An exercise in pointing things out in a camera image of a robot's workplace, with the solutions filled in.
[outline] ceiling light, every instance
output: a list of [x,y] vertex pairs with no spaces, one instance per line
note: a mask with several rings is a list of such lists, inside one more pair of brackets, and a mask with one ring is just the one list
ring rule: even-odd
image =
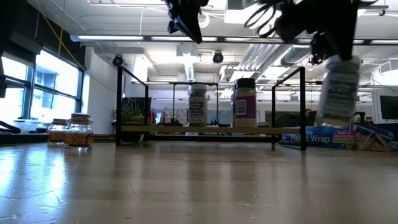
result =
[[118,40],[144,40],[142,36],[128,36],[128,35],[71,35],[71,40],[73,41],[97,41],[97,40],[108,40],[108,41],[118,41]]
[[363,44],[364,40],[354,40],[354,44]]
[[311,41],[312,39],[297,39],[297,42],[300,44],[309,44]]
[[372,44],[398,44],[398,40],[372,40]]
[[[153,41],[187,41],[192,42],[189,37],[173,37],[173,36],[164,36],[164,37],[151,37]],[[202,37],[204,42],[216,42],[217,37]]]
[[107,3],[90,3],[91,6],[114,6],[114,7],[136,7],[136,8],[167,8],[166,4],[107,4]]
[[283,43],[279,38],[257,38],[257,37],[225,37],[227,42],[246,42],[246,43]]
[[234,83],[219,83],[218,85],[219,85],[219,86],[220,86],[220,85],[228,85],[228,86],[232,86],[232,85],[234,85]]
[[366,12],[366,9],[358,9],[358,13],[357,13],[358,17],[362,16],[365,12]]
[[293,45],[294,48],[310,48],[309,45]]

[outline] purple label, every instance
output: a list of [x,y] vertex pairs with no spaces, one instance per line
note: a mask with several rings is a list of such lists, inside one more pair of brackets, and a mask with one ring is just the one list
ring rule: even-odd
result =
[[235,102],[236,119],[256,119],[256,97],[237,96]]

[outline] white wall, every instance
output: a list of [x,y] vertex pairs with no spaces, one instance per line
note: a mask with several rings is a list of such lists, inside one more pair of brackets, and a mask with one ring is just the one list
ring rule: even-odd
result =
[[93,47],[86,48],[85,66],[90,74],[85,75],[85,82],[90,84],[83,87],[82,111],[91,115],[94,134],[111,134],[111,110],[116,109],[117,71],[100,59]]

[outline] glass jar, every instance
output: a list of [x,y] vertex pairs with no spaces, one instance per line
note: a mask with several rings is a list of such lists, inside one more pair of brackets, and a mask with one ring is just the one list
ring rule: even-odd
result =
[[323,81],[316,123],[323,126],[347,127],[352,124],[356,106],[361,59],[354,56],[341,61],[335,55],[328,59],[329,71]]
[[193,84],[189,88],[189,127],[207,126],[207,86]]
[[257,127],[257,93],[253,78],[240,78],[236,81],[235,113],[237,128]]
[[93,146],[93,128],[91,116],[73,113],[67,128],[65,149],[85,151]]
[[49,128],[49,146],[63,146],[67,137],[68,122],[65,119],[53,119]]

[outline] table surface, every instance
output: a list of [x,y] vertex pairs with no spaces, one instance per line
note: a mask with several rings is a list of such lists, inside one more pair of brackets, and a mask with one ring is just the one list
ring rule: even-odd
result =
[[398,156],[269,144],[0,147],[0,223],[398,223]]

